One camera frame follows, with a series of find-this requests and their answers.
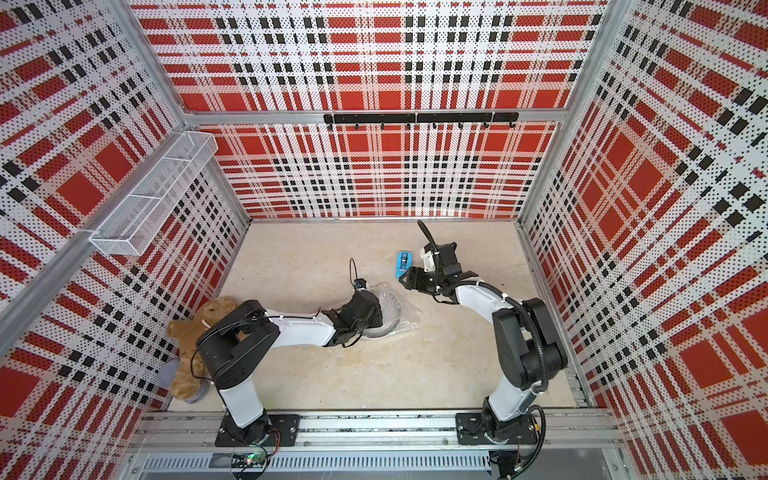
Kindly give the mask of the clear bubble wrap sheet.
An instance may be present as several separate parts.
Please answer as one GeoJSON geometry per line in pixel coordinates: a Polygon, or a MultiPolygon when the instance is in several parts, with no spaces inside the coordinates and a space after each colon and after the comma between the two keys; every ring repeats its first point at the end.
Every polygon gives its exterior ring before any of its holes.
{"type": "Polygon", "coordinates": [[[421,311],[387,283],[368,289],[379,300],[382,325],[363,331],[366,340],[378,340],[416,331],[420,326],[421,311]]]}

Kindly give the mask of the blue tape dispenser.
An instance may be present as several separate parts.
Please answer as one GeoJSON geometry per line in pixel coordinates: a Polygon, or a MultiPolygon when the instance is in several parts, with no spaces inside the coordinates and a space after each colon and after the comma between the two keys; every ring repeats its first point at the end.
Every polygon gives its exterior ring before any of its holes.
{"type": "Polygon", "coordinates": [[[395,266],[395,278],[400,279],[411,268],[413,254],[410,251],[400,251],[397,254],[395,266]]]}

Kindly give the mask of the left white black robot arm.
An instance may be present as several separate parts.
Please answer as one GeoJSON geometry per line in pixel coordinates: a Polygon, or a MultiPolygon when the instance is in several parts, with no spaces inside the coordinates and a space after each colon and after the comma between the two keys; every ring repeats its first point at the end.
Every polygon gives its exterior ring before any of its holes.
{"type": "Polygon", "coordinates": [[[215,445],[260,445],[276,429],[253,380],[268,353],[294,346],[349,347],[382,325],[380,301],[367,289],[314,316],[274,312],[257,300],[237,306],[196,341],[195,353],[225,406],[215,445]]]}

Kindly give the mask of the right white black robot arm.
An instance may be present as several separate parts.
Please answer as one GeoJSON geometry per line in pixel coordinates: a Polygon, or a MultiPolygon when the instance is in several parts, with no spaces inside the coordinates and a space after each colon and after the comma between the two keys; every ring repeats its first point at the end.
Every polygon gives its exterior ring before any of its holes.
{"type": "Polygon", "coordinates": [[[422,266],[409,266],[398,277],[408,290],[440,303],[472,310],[493,327],[502,371],[496,389],[485,398],[479,417],[458,433],[462,444],[516,441],[535,443],[536,401],[568,366],[567,350],[545,303],[515,300],[501,289],[464,271],[454,243],[428,244],[422,266]]]}

